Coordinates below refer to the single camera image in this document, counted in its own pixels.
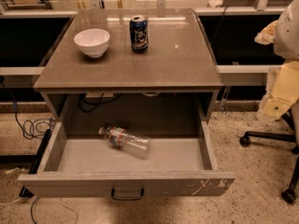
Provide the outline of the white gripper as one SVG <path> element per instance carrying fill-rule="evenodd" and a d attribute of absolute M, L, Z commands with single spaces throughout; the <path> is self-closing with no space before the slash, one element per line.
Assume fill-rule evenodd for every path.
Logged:
<path fill-rule="evenodd" d="M 261 45 L 272 44 L 277 23 L 269 23 L 255 36 L 254 41 Z M 299 62 L 287 61 L 279 68 L 271 67 L 267 73 L 265 91 L 256 117 L 261 121 L 279 119 L 299 99 Z"/>

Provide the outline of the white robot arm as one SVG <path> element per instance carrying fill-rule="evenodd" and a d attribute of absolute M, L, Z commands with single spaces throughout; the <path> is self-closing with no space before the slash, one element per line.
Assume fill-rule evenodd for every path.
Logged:
<path fill-rule="evenodd" d="M 293 0 L 277 21 L 269 23 L 254 41 L 274 45 L 274 52 L 285 62 L 279 68 L 270 68 L 267 74 L 266 94 L 257 112 L 259 120 L 279 119 L 299 98 L 299 0 Z"/>

